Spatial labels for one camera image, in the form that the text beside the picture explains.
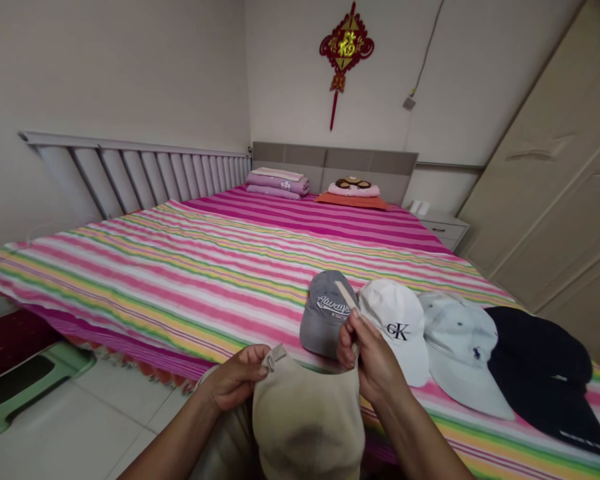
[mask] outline black baseball cap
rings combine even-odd
[[[584,345],[522,310],[485,311],[498,330],[489,371],[511,408],[542,433],[600,455],[600,423],[585,398],[593,366]]]

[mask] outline orange pillow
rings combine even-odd
[[[345,197],[343,195],[334,195],[333,193],[324,192],[314,201],[334,203],[336,205],[347,205],[349,207],[389,210],[389,205],[387,202],[382,200],[380,197]]]

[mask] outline striped bedsheet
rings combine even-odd
[[[222,362],[250,343],[284,342],[294,358],[320,371],[336,366],[304,350],[298,332],[307,286],[324,269],[341,270],[356,291],[388,277],[415,291],[515,306],[452,255],[246,223],[174,201],[29,246],[7,244],[0,249],[0,293],[69,314],[103,337],[177,353],[183,365],[188,355]],[[479,477],[600,478],[600,457],[550,439],[520,418],[467,409],[432,379],[414,393]],[[600,419],[598,368],[588,398]],[[364,401],[362,412],[369,436],[379,440],[376,455],[394,459]]]
[[[248,192],[242,185],[183,203],[198,210],[286,229],[372,241],[390,247],[451,253],[416,216],[397,205],[390,205],[388,211],[369,210],[316,203],[316,197],[307,195],[300,200],[288,200]]]

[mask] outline red tassel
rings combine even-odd
[[[335,106],[337,103],[338,103],[338,90],[335,91],[335,95],[333,96],[333,108],[331,109],[331,125],[329,126],[329,131],[333,130],[333,119],[335,118]]]

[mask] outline red mat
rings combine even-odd
[[[63,337],[26,310],[0,317],[0,375]]]

